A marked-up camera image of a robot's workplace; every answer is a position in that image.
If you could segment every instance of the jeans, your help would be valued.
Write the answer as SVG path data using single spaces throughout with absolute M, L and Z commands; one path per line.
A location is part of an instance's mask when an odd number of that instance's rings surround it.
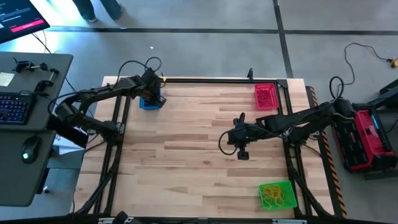
M 94 13 L 94 7 L 90 0 L 72 0 L 72 1 L 75 3 L 83 19 L 92 20 L 96 18 Z M 113 20 L 120 18 L 121 8 L 116 0 L 101 0 L 101 3 L 104 6 L 106 12 Z

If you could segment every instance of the wooden table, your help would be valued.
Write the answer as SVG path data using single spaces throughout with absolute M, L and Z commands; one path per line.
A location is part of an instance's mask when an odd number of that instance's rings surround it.
M 115 81 L 116 77 L 104 77 L 103 84 Z M 307 109 L 304 81 L 287 81 L 293 111 Z M 253 84 L 168 83 L 162 89 L 167 102 L 161 110 L 144 111 L 138 98 L 132 101 L 112 215 L 125 211 L 138 217 L 293 218 L 292 209 L 264 212 L 258 192 L 259 184 L 288 180 L 282 140 L 250 144 L 249 161 L 226 156 L 218 149 L 220 134 L 233 128 L 232 120 L 241 112 L 246 113 L 246 122 L 277 114 L 277 110 L 258 111 L 253 93 Z M 95 118 L 110 120 L 114 104 L 115 99 L 99 102 Z M 90 145 L 101 141 L 95 139 Z M 318 150 L 316 141 L 307 143 Z M 84 157 L 76 209 L 98 185 L 104 150 L 104 145 L 97 147 Z M 303 147 L 302 160 L 308 188 L 333 213 L 321 158 Z

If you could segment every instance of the sticker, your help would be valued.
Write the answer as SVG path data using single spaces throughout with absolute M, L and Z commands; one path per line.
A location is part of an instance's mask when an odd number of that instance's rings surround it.
M 12 78 L 14 78 L 14 74 L 0 72 L 0 86 L 8 86 L 12 81 Z

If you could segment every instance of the gray floor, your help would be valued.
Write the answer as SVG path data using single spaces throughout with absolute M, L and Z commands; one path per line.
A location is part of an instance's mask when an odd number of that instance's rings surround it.
M 87 24 L 71 1 L 32 0 L 52 26 L 277 29 L 272 0 L 120 1 L 126 8 L 120 20 L 112 21 L 102 5 L 93 1 L 100 21 Z M 398 30 L 393 23 L 398 19 L 395 0 L 279 0 L 279 6 L 284 29 Z M 278 34 L 46 32 L 46 36 L 51 51 L 74 55 L 68 78 L 76 89 L 99 86 L 105 75 L 116 75 L 124 61 L 145 61 L 151 56 L 163 60 L 161 70 L 167 76 L 244 77 L 251 67 L 255 77 L 287 76 Z M 345 82 L 352 79 L 343 55 L 347 44 L 372 45 L 382 57 L 398 57 L 397 41 L 398 35 L 286 35 L 294 78 L 304 78 L 313 86 L 319 101 L 331 99 L 328 81 L 332 76 L 339 75 Z M 44 48 L 27 36 L 0 45 L 0 50 L 43 52 Z M 352 102 L 373 99 L 381 87 L 397 78 L 398 71 L 368 49 L 350 47 L 348 60 L 356 82 L 346 87 L 344 97 Z M 142 72 L 141 67 L 129 65 L 123 74 Z M 70 91 L 65 85 L 62 93 Z M 383 119 L 386 128 L 394 120 Z M 397 133 L 395 129 L 390 136 Z M 398 223 L 398 179 L 365 182 L 362 175 L 347 173 L 331 135 L 329 139 L 348 217 Z M 77 173 L 52 170 L 47 180 L 50 194 L 36 196 L 27 208 L 0 207 L 0 220 L 68 213 Z

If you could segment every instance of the red basket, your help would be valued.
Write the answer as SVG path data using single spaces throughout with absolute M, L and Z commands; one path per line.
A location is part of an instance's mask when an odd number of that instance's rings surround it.
M 274 84 L 255 84 L 254 95 L 259 110 L 272 110 L 279 107 Z

